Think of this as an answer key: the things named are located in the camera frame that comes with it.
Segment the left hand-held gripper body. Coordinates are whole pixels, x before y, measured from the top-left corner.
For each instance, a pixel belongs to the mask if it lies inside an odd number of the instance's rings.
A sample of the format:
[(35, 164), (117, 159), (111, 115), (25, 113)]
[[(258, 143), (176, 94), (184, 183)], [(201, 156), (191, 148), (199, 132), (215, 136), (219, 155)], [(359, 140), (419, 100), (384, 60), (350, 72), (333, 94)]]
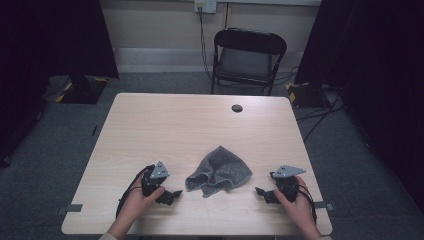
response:
[(141, 180), (143, 195), (150, 196), (169, 176), (170, 173), (162, 161), (148, 166)]

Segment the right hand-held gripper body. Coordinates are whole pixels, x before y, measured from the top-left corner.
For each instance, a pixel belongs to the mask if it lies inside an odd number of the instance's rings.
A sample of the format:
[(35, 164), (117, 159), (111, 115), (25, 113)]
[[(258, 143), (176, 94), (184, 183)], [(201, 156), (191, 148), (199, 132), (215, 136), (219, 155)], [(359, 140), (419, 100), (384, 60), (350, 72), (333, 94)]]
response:
[(276, 186), (283, 193), (289, 202), (294, 202), (299, 191), (299, 181), (297, 175), (305, 173), (303, 168), (281, 165), (277, 170), (270, 173), (275, 180)]

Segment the grey towel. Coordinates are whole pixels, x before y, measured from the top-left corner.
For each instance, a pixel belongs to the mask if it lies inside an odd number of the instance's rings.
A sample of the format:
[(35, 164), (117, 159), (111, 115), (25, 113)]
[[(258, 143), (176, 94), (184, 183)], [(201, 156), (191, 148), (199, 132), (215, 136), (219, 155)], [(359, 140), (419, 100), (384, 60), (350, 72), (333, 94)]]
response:
[(208, 198), (217, 192), (231, 191), (244, 185), (253, 175), (246, 163), (223, 146), (208, 153), (197, 169), (186, 178), (186, 190), (201, 190)]

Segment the person's right hand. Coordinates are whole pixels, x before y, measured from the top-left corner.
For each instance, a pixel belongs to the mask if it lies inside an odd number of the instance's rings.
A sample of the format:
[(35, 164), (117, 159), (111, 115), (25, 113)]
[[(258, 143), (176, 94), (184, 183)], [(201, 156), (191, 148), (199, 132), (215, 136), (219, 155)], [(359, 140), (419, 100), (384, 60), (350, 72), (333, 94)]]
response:
[(296, 179), (299, 182), (299, 192), (294, 202), (290, 202), (278, 189), (274, 191), (274, 194), (294, 224), (301, 232), (307, 234), (316, 230), (316, 224), (312, 215), (306, 184), (301, 177), (297, 176)]

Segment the person's left hand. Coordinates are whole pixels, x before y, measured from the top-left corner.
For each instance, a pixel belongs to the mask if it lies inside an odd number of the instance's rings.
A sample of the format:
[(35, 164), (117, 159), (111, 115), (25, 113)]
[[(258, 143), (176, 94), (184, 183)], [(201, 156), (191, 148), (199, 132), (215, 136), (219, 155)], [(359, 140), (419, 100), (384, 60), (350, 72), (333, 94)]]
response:
[(132, 225), (150, 208), (150, 206), (164, 193), (164, 191), (164, 187), (159, 187), (149, 196), (145, 196), (141, 187), (134, 187), (129, 192), (129, 195), (126, 198), (116, 220), (126, 225)]

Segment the black stand base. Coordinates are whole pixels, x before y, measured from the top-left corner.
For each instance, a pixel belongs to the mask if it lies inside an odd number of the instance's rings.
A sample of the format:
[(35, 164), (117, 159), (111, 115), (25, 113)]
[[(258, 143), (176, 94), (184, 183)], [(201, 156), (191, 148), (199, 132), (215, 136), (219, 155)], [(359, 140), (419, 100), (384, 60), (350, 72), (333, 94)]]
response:
[(70, 75), (71, 82), (57, 97), (58, 103), (66, 104), (96, 104), (106, 87), (105, 78)]
[(315, 88), (309, 83), (285, 85), (288, 98), (296, 108), (328, 108), (330, 102), (321, 88)]

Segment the black folding chair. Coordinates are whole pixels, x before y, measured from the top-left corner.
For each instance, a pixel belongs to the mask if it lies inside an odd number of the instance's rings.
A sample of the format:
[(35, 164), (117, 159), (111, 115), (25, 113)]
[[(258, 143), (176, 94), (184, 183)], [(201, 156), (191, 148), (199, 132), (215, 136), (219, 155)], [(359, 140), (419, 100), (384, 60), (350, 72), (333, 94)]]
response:
[(210, 93), (224, 80), (260, 86), (270, 96), (286, 51), (286, 41), (274, 33), (242, 28), (219, 31), (214, 37)]

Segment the dark curtain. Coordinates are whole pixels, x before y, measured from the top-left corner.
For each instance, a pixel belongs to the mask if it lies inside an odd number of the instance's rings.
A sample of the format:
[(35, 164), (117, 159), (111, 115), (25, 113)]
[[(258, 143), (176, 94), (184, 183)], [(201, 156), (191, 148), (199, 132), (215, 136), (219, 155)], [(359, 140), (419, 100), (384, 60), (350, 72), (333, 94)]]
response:
[(57, 75), (118, 76), (101, 0), (0, 0), (0, 167)]
[(341, 88), (424, 212), (424, 0), (321, 0), (295, 81)]

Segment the white wall socket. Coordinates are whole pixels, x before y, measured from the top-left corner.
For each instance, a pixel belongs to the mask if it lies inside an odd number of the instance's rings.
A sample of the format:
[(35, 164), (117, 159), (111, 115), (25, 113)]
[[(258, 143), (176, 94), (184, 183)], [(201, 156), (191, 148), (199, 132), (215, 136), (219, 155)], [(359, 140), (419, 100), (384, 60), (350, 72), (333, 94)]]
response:
[(216, 0), (195, 0), (194, 11), (196, 13), (215, 14), (217, 11)]

